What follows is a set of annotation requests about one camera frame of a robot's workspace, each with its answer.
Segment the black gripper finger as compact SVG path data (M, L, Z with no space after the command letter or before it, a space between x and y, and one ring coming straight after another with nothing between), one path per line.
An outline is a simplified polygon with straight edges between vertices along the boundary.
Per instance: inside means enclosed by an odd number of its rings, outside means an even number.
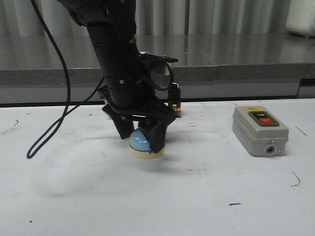
M165 147L166 126L160 120L140 121L138 128L148 140L152 152Z
M122 140L131 136L134 131L133 121L123 120L121 115L114 112L109 105L105 105L102 110L112 119Z

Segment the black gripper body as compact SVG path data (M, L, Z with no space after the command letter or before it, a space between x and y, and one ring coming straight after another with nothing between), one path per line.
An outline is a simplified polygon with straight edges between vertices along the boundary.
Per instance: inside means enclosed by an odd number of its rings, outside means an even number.
M98 89L106 101L103 111L115 122L136 121L161 122L169 126L175 120L175 112L155 95L154 88L145 80L135 81L130 75L121 78L105 78L105 85Z

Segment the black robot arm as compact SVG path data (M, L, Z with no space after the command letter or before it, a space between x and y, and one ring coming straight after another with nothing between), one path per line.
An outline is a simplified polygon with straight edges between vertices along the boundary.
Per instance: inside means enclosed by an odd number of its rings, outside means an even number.
M151 71L175 59L138 51L133 0L64 0L62 4L78 25L87 28L105 79L99 90L107 101L103 111L120 137L128 138L137 121L151 151L162 150L175 112L156 97L158 86L151 81Z

